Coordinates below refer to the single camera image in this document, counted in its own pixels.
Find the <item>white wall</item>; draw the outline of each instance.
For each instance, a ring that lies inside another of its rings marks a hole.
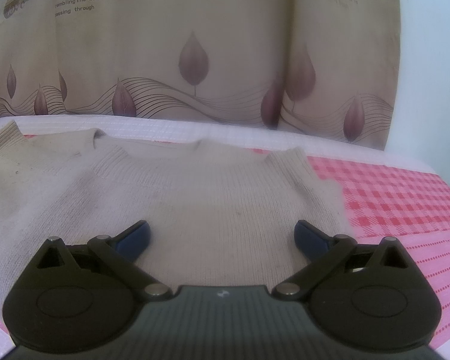
[[[450,185],[450,0],[400,5],[400,72],[385,151],[422,160]]]

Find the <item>leaf print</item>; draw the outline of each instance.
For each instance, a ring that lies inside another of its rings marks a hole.
[[[47,99],[40,85],[38,85],[37,96],[34,102],[35,115],[48,115]]]
[[[286,81],[288,98],[297,102],[308,97],[315,87],[316,75],[307,47],[292,57]]]
[[[16,89],[17,89],[17,77],[15,77],[15,72],[13,71],[12,65],[10,65],[10,69],[8,70],[7,76],[7,90],[10,98],[13,98]]]
[[[365,110],[363,109],[361,100],[355,97],[343,120],[343,134],[345,138],[349,142],[356,140],[362,133],[364,125]]]
[[[120,79],[116,81],[115,93],[112,98],[112,111],[114,115],[137,116],[137,108],[130,96],[130,92],[128,92],[128,89],[125,88]]]
[[[276,78],[262,99],[260,116],[263,124],[268,128],[276,128],[282,109],[284,86],[280,78]]]
[[[58,71],[58,78],[60,80],[60,92],[62,92],[62,100],[65,101],[67,98],[67,84],[65,83],[65,79],[62,76],[62,73],[60,73],[60,70]]]
[[[183,46],[178,60],[178,68],[183,79],[193,86],[200,84],[207,77],[208,55],[194,32]]]

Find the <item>metal screw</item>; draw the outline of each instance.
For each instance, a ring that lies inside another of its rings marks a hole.
[[[153,283],[145,287],[145,292],[153,297],[165,295],[169,290],[170,288],[168,288],[165,284],[162,283]]]
[[[280,283],[275,289],[282,295],[295,295],[300,291],[300,287],[295,283]]]

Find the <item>beige knit sweater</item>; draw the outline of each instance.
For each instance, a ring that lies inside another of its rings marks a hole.
[[[351,234],[341,190],[300,149],[257,154],[208,140],[131,142],[87,130],[26,139],[0,131],[0,315],[7,292],[46,237],[114,236],[145,219],[137,264],[176,288],[272,287],[306,264],[296,221]]]

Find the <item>mattress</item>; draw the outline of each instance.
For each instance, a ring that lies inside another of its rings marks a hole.
[[[301,147],[322,179],[334,179],[355,238],[378,243],[399,237],[442,305],[431,346],[450,359],[450,188],[426,164],[414,159],[328,139],[247,127],[126,118],[108,115],[18,116],[25,135],[98,127],[124,139],[186,143],[208,138],[257,151]],[[12,342],[0,320],[0,356]]]

